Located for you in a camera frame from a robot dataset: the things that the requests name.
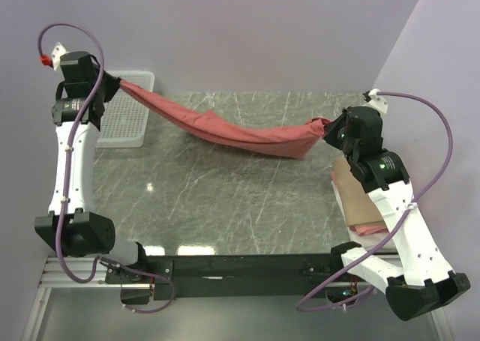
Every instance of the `white wall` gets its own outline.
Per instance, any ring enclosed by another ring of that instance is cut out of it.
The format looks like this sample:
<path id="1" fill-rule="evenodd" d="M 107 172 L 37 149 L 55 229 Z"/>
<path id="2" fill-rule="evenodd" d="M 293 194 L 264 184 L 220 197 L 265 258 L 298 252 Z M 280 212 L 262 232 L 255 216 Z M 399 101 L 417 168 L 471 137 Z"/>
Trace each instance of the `white wall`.
<path id="1" fill-rule="evenodd" d="M 0 339 L 8 341 L 22 335 L 47 257 L 34 220 L 53 190 L 56 75 L 38 61 L 36 38 L 54 19 L 49 0 L 0 0 Z"/>
<path id="2" fill-rule="evenodd" d="M 367 89 L 417 1 L 52 0 L 163 91 Z"/>
<path id="3" fill-rule="evenodd" d="M 440 249 L 472 288 L 445 308 L 456 340 L 480 334 L 480 0 L 420 0 L 375 86 L 432 100 L 450 120 L 454 155 L 445 177 L 421 201 Z M 391 100 L 387 147 L 421 186 L 443 161 L 446 137 L 433 112 Z"/>

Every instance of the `perforated basket bottom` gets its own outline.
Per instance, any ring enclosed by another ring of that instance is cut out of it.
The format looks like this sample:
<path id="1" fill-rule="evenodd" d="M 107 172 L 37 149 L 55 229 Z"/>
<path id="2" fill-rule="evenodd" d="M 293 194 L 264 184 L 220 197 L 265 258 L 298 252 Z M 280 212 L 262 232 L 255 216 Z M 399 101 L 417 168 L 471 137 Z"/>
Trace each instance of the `perforated basket bottom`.
<path id="1" fill-rule="evenodd" d="M 113 71 L 113 76 L 152 91 L 155 76 L 148 71 Z M 143 144 L 149 109 L 122 90 L 106 104 L 97 148 L 138 148 Z"/>

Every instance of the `marble table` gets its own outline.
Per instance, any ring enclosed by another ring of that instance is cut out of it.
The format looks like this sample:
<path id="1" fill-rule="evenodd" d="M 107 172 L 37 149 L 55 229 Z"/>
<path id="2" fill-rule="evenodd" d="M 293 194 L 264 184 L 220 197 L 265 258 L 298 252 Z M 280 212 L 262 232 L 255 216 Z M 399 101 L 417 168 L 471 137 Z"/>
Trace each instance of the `marble table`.
<path id="1" fill-rule="evenodd" d="M 246 127 L 335 118 L 360 93 L 180 93 L 165 95 Z M 214 145 L 150 112 L 141 148 L 99 149 L 97 212 L 150 250 L 193 253 L 324 253 L 348 241 L 330 185 L 340 156 L 319 141 L 303 160 Z"/>

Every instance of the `purple cable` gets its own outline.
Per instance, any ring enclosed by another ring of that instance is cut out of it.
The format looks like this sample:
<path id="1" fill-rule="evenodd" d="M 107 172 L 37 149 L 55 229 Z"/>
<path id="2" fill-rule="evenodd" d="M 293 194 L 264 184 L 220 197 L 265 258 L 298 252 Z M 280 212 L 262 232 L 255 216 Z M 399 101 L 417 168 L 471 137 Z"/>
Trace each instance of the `purple cable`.
<path id="1" fill-rule="evenodd" d="M 85 111 L 88 109 L 90 103 L 93 100 L 94 95 L 96 94 L 98 88 L 100 87 L 100 84 L 102 82 L 102 79 L 104 77 L 104 66 L 105 66 L 105 60 L 104 60 L 104 51 L 101 48 L 100 43 L 98 42 L 97 38 L 91 34 L 89 31 L 85 30 L 84 28 L 81 28 L 76 25 L 72 25 L 69 23 L 65 22 L 57 22 L 51 25 L 46 26 L 40 31 L 40 34 L 38 35 L 37 39 L 37 48 L 38 52 L 40 55 L 43 55 L 43 50 L 42 50 L 42 39 L 44 38 L 45 33 L 50 30 L 51 28 L 54 28 L 56 26 L 67 26 L 69 28 L 75 28 L 76 30 L 79 30 L 86 34 L 88 37 L 90 37 L 91 41 L 95 44 L 98 50 L 98 64 L 99 64 L 99 72 L 97 76 L 97 80 L 95 81 L 95 84 L 93 88 L 91 89 L 90 93 L 88 94 L 87 98 L 85 99 L 85 102 L 83 103 L 82 107 L 80 108 L 78 114 L 76 115 L 75 119 L 73 120 L 72 128 L 70 130 L 70 133 L 68 134 L 68 139 L 67 139 L 67 147 L 69 147 L 69 151 L 66 151 L 66 158 L 65 158 L 65 175 L 64 175 L 64 183 L 63 183 L 63 196 L 65 197 L 65 200 L 61 202 L 61 209 L 60 209 L 60 215 L 58 216 L 58 225 L 56 229 L 56 234 L 55 234 L 55 252 L 58 257 L 58 263 L 61 266 L 61 269 L 67 274 L 68 277 L 70 277 L 73 281 L 76 283 L 89 283 L 90 281 L 93 280 L 95 277 L 95 273 L 97 272 L 97 263 L 99 260 L 104 259 L 109 263 L 114 262 L 113 260 L 109 260 L 107 258 L 101 258 L 100 256 L 97 256 L 94 258 L 93 266 L 91 269 L 90 276 L 88 276 L 86 279 L 81 279 L 78 276 L 76 276 L 69 268 L 67 265 L 67 262 L 65 261 L 63 252 L 62 252 L 62 229 L 63 229 L 63 224 L 65 221 L 65 215 L 67 213 L 67 204 L 68 204 L 68 194 L 69 194 L 69 189 L 70 189 L 70 176 L 71 176 L 71 165 L 72 165 L 72 146 L 74 144 L 74 139 L 75 139 L 75 133 L 77 132 L 78 126 L 80 124 L 80 120 L 83 117 L 83 114 L 85 114 Z M 173 285 L 172 281 L 167 279 L 166 277 L 160 276 L 160 275 L 155 275 L 155 274 L 150 274 L 147 272 L 143 271 L 138 271 L 134 270 L 132 268 L 129 268 L 128 266 L 119 264 L 118 262 L 114 262 L 118 264 L 121 268 L 124 268 L 125 270 L 132 272 L 134 274 L 139 274 L 142 276 L 147 276 L 147 277 L 154 277 L 155 279 L 160 279 L 163 281 L 166 281 L 169 283 L 169 285 L 172 287 L 172 295 L 170 299 L 162 306 L 159 307 L 155 310 L 149 310 L 149 311 L 142 311 L 142 310 L 135 310 L 138 313 L 155 313 L 157 311 L 161 311 L 165 309 L 167 306 L 169 306 L 172 301 L 175 299 L 176 296 L 176 288 Z"/>
<path id="2" fill-rule="evenodd" d="M 440 167 L 440 170 L 435 174 L 435 176 L 432 178 L 432 180 L 425 186 L 423 187 L 418 193 L 417 196 L 414 196 L 411 203 L 417 202 L 420 200 L 420 198 L 427 192 L 429 191 L 430 188 L 432 188 L 433 185 L 440 179 L 440 177 L 443 175 L 445 172 L 447 166 L 450 163 L 450 159 L 452 158 L 452 153 L 453 153 L 453 135 L 452 135 L 452 129 L 450 128 L 449 122 L 447 121 L 446 117 L 438 107 L 433 105 L 430 101 L 426 101 L 425 99 L 422 99 L 421 97 L 414 96 L 414 95 L 409 95 L 409 94 L 402 94 L 399 92 L 379 92 L 377 93 L 378 96 L 393 96 L 393 97 L 403 97 L 406 99 L 412 99 L 416 100 L 420 103 L 423 103 L 424 105 L 429 106 L 442 120 L 443 125 L 445 126 L 445 130 L 447 132 L 447 137 L 448 137 L 448 150 L 447 150 L 447 155 L 445 157 L 445 161 L 443 161 L 442 167 Z M 368 259 L 370 256 L 372 256 L 376 251 L 384 247 L 398 232 L 400 227 L 404 224 L 405 220 L 408 217 L 408 214 L 410 213 L 410 209 L 406 209 L 405 212 L 402 214 L 400 217 L 399 221 L 397 222 L 397 225 L 392 229 L 392 231 L 383 239 L 381 240 L 375 247 L 370 249 L 368 252 L 366 252 L 363 256 L 359 257 L 356 259 L 354 262 L 348 264 L 341 270 L 335 272 L 333 275 L 331 275 L 327 280 L 323 281 L 320 283 L 315 289 L 310 291 L 308 294 L 306 294 L 298 303 L 296 306 L 297 311 L 301 313 L 310 313 L 314 311 L 320 311 L 320 310 L 329 310 L 337 306 L 339 303 L 336 304 L 329 304 L 325 306 L 319 306 L 319 307 L 311 307 L 310 309 L 307 308 L 302 308 L 302 306 L 310 300 L 314 295 L 316 295 L 318 292 L 322 291 L 329 283 L 332 281 L 335 281 L 338 277 L 341 275 L 345 274 L 352 268 L 354 268 L 356 265 L 360 264 L 364 260 Z M 351 298 L 347 298 L 344 301 L 341 301 L 340 304 L 345 304 L 350 301 L 354 301 L 356 298 L 358 298 L 358 295 L 352 296 Z"/>

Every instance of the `purple hose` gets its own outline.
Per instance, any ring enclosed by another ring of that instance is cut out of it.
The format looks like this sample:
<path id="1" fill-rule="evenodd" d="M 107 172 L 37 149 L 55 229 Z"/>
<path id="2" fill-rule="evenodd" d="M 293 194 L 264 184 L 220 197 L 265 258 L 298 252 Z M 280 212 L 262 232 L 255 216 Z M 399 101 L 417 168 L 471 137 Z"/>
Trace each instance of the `purple hose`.
<path id="1" fill-rule="evenodd" d="M 440 167 L 440 170 L 435 174 L 435 176 L 432 178 L 432 180 L 425 186 L 423 187 L 418 193 L 417 196 L 414 196 L 411 203 L 417 202 L 420 200 L 420 198 L 427 192 L 429 191 L 430 188 L 432 188 L 433 185 L 440 179 L 440 177 L 443 175 L 445 172 L 447 166 L 450 163 L 450 159 L 452 158 L 452 153 L 453 153 L 453 135 L 452 135 L 452 129 L 450 128 L 449 122 L 447 121 L 446 117 L 438 107 L 433 105 L 430 101 L 426 101 L 425 99 L 422 99 L 421 97 L 409 95 L 409 94 L 402 94 L 399 92 L 379 92 L 377 93 L 378 96 L 394 96 L 394 97 L 404 97 L 406 99 L 412 99 L 416 100 L 420 103 L 423 103 L 424 105 L 429 106 L 442 120 L 443 125 L 445 126 L 445 130 L 447 132 L 447 137 L 448 137 L 448 150 L 447 150 L 447 155 L 445 157 L 445 161 L 443 161 L 442 167 Z M 335 307 L 337 304 L 329 304 L 325 306 L 320 306 L 320 307 L 311 307 L 310 309 L 307 308 L 302 308 L 302 306 L 310 300 L 314 295 L 316 295 L 318 292 L 322 291 L 329 283 L 332 281 L 335 281 L 338 277 L 341 275 L 345 274 L 352 268 L 354 268 L 356 265 L 360 264 L 364 260 L 368 259 L 370 256 L 372 256 L 376 251 L 381 249 L 386 245 L 387 242 L 389 242 L 395 234 L 398 232 L 400 227 L 404 224 L 405 220 L 408 217 L 408 214 L 410 213 L 410 209 L 406 209 L 405 212 L 402 214 L 400 217 L 399 221 L 397 222 L 397 225 L 392 229 L 392 231 L 383 239 L 381 240 L 375 247 L 372 249 L 368 250 L 363 256 L 359 257 L 356 259 L 354 262 L 348 264 L 341 270 L 335 272 L 333 275 L 331 275 L 327 280 L 323 281 L 320 283 L 315 289 L 310 291 L 308 294 L 306 294 L 298 303 L 296 306 L 297 311 L 301 313 L 309 313 L 309 312 L 314 312 L 314 311 L 319 311 L 319 310 L 329 310 Z M 344 301 L 341 301 L 342 304 L 348 303 L 350 301 L 355 300 L 357 297 L 352 296 L 351 298 L 347 298 Z"/>
<path id="2" fill-rule="evenodd" d="M 64 200 L 61 201 L 60 215 L 58 216 L 58 225 L 57 225 L 56 234 L 55 234 L 55 252 L 56 252 L 57 257 L 58 257 L 58 263 L 60 264 L 61 269 L 67 274 L 67 276 L 70 277 L 76 283 L 89 283 L 90 281 L 92 281 L 93 278 L 95 277 L 95 273 L 97 272 L 97 263 L 98 263 L 99 260 L 105 260 L 106 262 L 109 262 L 109 263 L 116 263 L 116 264 L 120 265 L 121 268 L 124 268 L 125 270 L 127 270 L 129 272 L 132 272 L 134 274 L 139 274 L 139 275 L 143 275 L 143 276 L 147 276 L 147 277 L 154 277 L 155 279 L 163 280 L 163 281 L 169 283 L 170 286 L 172 287 L 172 294 L 170 296 L 170 299 L 162 307 L 159 307 L 155 310 L 147 310 L 147 311 L 135 310 L 137 313 L 155 313 L 157 311 L 161 311 L 161 310 L 165 309 L 167 306 L 169 306 L 173 302 L 173 300 L 175 299 L 175 296 L 176 296 L 175 286 L 173 285 L 172 281 L 167 279 L 166 277 L 163 277 L 163 276 L 160 276 L 160 275 L 155 275 L 155 274 L 150 274 L 150 273 L 143 272 L 143 271 L 134 270 L 132 268 L 129 268 L 128 266 L 119 264 L 118 262 L 114 262 L 113 260 L 110 260 L 110 259 L 107 259 L 107 258 L 104 258 L 104 257 L 101 258 L 100 256 L 97 256 L 97 257 L 94 258 L 94 263 L 93 263 L 93 266 L 92 266 L 92 269 L 91 269 L 90 276 L 88 276 L 86 279 L 81 279 L 78 276 L 76 276 L 68 268 L 67 262 L 65 261 L 65 258 L 64 258 L 63 252 L 62 252 L 62 229 L 63 229 L 63 224 L 64 224 L 64 221 L 65 221 L 65 215 L 67 213 L 68 194 L 69 194 L 69 189 L 70 189 L 70 176 L 71 176 L 72 152 L 73 152 L 72 151 L 72 146 L 74 144 L 75 133 L 77 132 L 78 126 L 80 124 L 80 120 L 82 119 L 83 114 L 85 114 L 85 111 L 88 109 L 90 103 L 92 102 L 93 97 L 96 94 L 98 88 L 100 87 L 100 84 L 101 84 L 102 79 L 104 77 L 105 61 L 104 61 L 104 51 L 102 50 L 100 43 L 98 42 L 98 40 L 96 39 L 96 37 L 93 34 L 91 34 L 89 31 L 85 30 L 84 28 L 81 28 L 79 26 L 72 25 L 72 24 L 69 24 L 69 23 L 64 23 L 64 22 L 58 22 L 58 23 L 48 25 L 41 30 L 40 34 L 38 35 L 38 39 L 37 39 L 37 48 L 38 48 L 38 52 L 40 53 L 40 55 L 43 55 L 43 53 L 44 53 L 43 50 L 42 50 L 42 39 L 44 37 L 44 34 L 48 30 L 50 30 L 51 28 L 54 28 L 56 26 L 67 26 L 69 28 L 75 28 L 76 30 L 81 31 L 84 34 L 86 34 L 88 37 L 90 37 L 90 39 L 93 41 L 93 43 L 95 44 L 95 46 L 97 47 L 97 50 L 98 50 L 98 64 L 99 64 L 99 68 L 100 68 L 100 70 L 98 72 L 97 80 L 95 81 L 95 84 L 94 84 L 93 88 L 91 89 L 90 93 L 88 94 L 87 98 L 85 99 L 85 103 L 83 103 L 83 105 L 80 108 L 78 114 L 76 115 L 75 120 L 73 120 L 72 128 L 70 130 L 70 133 L 68 134 L 68 139 L 67 139 L 68 151 L 66 151 L 67 154 L 65 155 L 66 156 L 66 158 L 65 158 L 65 175 L 64 175 L 64 183 L 63 183 L 63 191 L 62 191 L 63 192 L 62 195 L 64 196 Z"/>

